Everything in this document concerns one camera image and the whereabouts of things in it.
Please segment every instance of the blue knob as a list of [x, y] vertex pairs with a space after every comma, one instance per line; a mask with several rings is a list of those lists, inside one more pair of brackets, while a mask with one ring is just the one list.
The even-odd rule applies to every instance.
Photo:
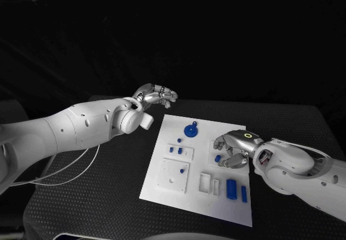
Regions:
[[198, 130], [198, 122], [195, 121], [192, 125], [188, 125], [183, 129], [183, 133], [189, 138], [196, 137], [199, 130]]
[[221, 161], [221, 159], [222, 159], [222, 156], [218, 155], [216, 158], [215, 158], [215, 162], [218, 163]]

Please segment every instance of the black table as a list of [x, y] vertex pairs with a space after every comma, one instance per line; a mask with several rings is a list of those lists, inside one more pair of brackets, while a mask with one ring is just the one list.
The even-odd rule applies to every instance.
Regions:
[[[94, 96], [90, 100], [111, 99]], [[140, 192], [165, 114], [245, 125], [264, 140], [278, 138], [310, 146], [332, 157], [345, 155], [317, 108], [179, 99], [170, 109], [153, 105], [150, 130], [139, 128], [100, 146], [92, 166], [68, 184], [39, 186], [25, 211], [30, 240], [61, 233], [114, 240], [139, 240], [173, 232], [196, 232], [235, 239], [346, 239], [346, 223], [310, 207], [294, 195], [277, 193], [250, 165], [252, 228], [141, 200]], [[88, 166], [97, 148], [77, 164], [43, 183], [61, 183]], [[56, 156], [48, 173], [61, 169], [82, 151]]]

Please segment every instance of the small blue cube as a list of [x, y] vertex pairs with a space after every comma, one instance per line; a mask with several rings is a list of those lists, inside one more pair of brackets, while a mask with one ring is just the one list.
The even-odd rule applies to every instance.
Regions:
[[218, 155], [216, 158], [215, 158], [215, 162], [218, 163], [221, 161], [221, 159], [222, 159], [222, 156]]

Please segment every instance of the dark background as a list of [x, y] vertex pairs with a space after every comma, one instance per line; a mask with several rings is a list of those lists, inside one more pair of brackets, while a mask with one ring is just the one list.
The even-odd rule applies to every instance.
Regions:
[[182, 99], [314, 105], [345, 151], [345, 1], [113, 2], [0, 0], [0, 100], [33, 119], [153, 83]]

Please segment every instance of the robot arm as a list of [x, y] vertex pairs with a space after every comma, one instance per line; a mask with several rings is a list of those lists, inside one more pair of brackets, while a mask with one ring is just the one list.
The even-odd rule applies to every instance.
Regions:
[[84, 102], [49, 117], [0, 125], [0, 194], [43, 158], [92, 148], [139, 126], [147, 130], [154, 119], [146, 107], [169, 108], [176, 99], [169, 88], [146, 84], [133, 97]]
[[320, 151], [316, 152], [325, 157], [313, 158], [293, 143], [278, 139], [264, 142], [245, 130], [218, 137], [214, 148], [221, 150], [224, 145], [242, 151], [219, 161], [221, 167], [244, 167], [252, 158], [254, 172], [278, 193], [294, 194], [309, 205], [346, 221], [346, 162]]

